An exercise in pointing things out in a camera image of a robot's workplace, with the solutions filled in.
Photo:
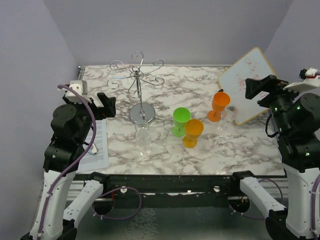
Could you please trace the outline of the tall clear wine glass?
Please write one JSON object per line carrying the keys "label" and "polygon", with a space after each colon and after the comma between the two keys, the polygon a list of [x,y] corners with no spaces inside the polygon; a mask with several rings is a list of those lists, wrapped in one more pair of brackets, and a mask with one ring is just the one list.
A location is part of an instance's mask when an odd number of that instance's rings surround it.
{"label": "tall clear wine glass", "polygon": [[145,128],[139,128],[136,132],[136,142],[142,156],[148,156],[151,153],[151,137],[150,133]]}

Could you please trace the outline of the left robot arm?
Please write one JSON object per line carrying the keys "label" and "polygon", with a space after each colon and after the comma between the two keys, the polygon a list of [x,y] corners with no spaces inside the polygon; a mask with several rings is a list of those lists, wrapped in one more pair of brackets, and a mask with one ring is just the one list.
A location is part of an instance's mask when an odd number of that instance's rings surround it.
{"label": "left robot arm", "polygon": [[89,132],[96,134],[96,121],[116,115],[116,98],[97,94],[102,106],[74,103],[63,98],[65,104],[52,114],[51,142],[44,152],[44,182],[35,222],[23,240],[74,240],[78,226],[98,197],[106,197],[111,190],[108,176],[93,173],[84,190],[66,206],[71,183],[78,170],[79,160],[90,150],[94,141],[85,144]]}

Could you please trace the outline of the yellow-orange plastic wine glass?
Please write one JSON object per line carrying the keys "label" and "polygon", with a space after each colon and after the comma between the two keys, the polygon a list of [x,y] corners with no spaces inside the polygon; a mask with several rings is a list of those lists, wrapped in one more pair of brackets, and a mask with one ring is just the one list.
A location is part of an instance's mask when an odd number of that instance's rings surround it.
{"label": "yellow-orange plastic wine glass", "polygon": [[186,148],[194,148],[203,130],[204,125],[199,119],[190,119],[184,126],[185,136],[182,140],[183,145]]}

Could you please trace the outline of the green plastic wine glass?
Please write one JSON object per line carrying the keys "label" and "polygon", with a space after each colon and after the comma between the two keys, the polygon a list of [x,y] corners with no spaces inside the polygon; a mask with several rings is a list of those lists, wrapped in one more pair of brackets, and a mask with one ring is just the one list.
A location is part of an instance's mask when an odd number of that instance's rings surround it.
{"label": "green plastic wine glass", "polygon": [[185,136],[185,124],[191,119],[190,111],[185,107],[178,107],[173,112],[172,133],[175,137]]}

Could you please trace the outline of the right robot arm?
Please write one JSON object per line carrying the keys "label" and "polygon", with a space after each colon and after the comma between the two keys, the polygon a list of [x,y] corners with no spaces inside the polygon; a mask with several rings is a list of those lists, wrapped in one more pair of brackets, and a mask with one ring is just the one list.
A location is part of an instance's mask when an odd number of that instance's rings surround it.
{"label": "right robot arm", "polygon": [[262,213],[274,240],[317,240],[320,237],[320,97],[306,81],[288,83],[269,75],[245,81],[245,97],[260,92],[278,130],[277,145],[288,182],[288,206],[274,199],[250,171],[232,174],[229,189],[245,194]]}

